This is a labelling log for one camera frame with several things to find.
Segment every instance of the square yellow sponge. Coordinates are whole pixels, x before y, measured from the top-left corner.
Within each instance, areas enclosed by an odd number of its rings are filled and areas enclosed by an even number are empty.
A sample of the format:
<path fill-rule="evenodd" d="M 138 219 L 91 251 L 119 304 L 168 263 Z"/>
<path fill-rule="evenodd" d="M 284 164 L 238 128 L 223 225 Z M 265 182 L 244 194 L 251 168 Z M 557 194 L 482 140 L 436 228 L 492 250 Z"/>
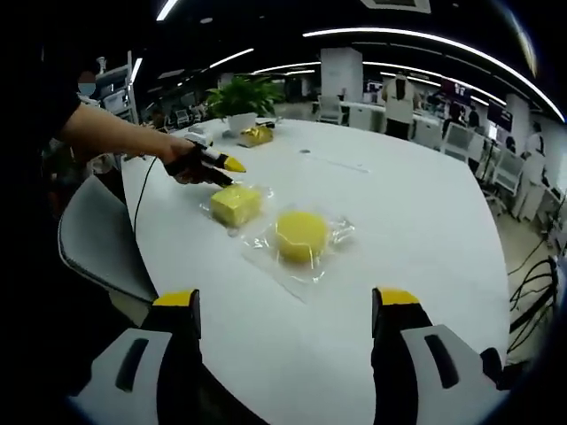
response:
<path fill-rule="evenodd" d="M 231 228 L 239 228 L 260 214 L 261 195 L 258 190 L 237 184 L 216 192 L 211 197 L 213 217 Z"/>

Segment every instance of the face mask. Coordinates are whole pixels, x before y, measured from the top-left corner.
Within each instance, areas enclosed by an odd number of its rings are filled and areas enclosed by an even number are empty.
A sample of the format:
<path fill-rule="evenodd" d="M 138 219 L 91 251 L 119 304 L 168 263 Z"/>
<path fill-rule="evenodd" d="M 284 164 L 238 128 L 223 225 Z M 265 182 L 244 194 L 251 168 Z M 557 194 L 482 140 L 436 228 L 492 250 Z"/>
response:
<path fill-rule="evenodd" d="M 79 91 L 82 95 L 90 96 L 95 92 L 97 88 L 97 84 L 94 82 L 80 82 L 79 83 Z"/>

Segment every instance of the green plant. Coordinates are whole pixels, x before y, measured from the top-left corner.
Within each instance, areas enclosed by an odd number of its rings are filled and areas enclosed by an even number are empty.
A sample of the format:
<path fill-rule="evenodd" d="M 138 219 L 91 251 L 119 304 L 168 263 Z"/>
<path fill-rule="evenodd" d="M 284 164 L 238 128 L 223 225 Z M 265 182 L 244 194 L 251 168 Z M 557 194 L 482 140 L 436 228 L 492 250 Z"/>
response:
<path fill-rule="evenodd" d="M 277 86 L 265 77 L 235 77 L 223 88 L 208 91 L 209 111 L 218 118 L 248 112 L 259 116 L 274 114 L 274 102 L 283 98 Z"/>

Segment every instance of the white pot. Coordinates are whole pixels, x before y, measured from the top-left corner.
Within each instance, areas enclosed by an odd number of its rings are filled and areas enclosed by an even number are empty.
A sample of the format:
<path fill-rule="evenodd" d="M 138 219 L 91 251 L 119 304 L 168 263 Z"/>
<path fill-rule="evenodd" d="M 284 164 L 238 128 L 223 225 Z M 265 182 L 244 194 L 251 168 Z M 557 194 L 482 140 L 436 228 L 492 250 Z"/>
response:
<path fill-rule="evenodd" d="M 230 133 L 234 136 L 239 136 L 242 130 L 252 128 L 256 125 L 256 118 L 258 114 L 255 112 L 241 113 L 229 117 Z"/>

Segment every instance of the vacuum sealed package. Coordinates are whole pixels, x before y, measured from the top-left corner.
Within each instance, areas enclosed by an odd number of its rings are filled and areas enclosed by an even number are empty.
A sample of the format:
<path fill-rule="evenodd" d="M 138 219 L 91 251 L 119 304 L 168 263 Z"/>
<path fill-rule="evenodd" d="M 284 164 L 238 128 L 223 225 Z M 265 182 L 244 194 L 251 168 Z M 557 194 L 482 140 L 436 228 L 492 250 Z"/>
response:
<path fill-rule="evenodd" d="M 235 183 L 215 192 L 200 207 L 208 217 L 226 227 L 230 235 L 236 236 L 242 226 L 266 213 L 272 196 L 270 188 Z"/>
<path fill-rule="evenodd" d="M 244 256 L 271 274 L 294 297 L 306 302 L 323 280 L 325 266 L 352 236 L 354 225 L 319 208 L 290 205 L 260 231 L 243 236 Z"/>

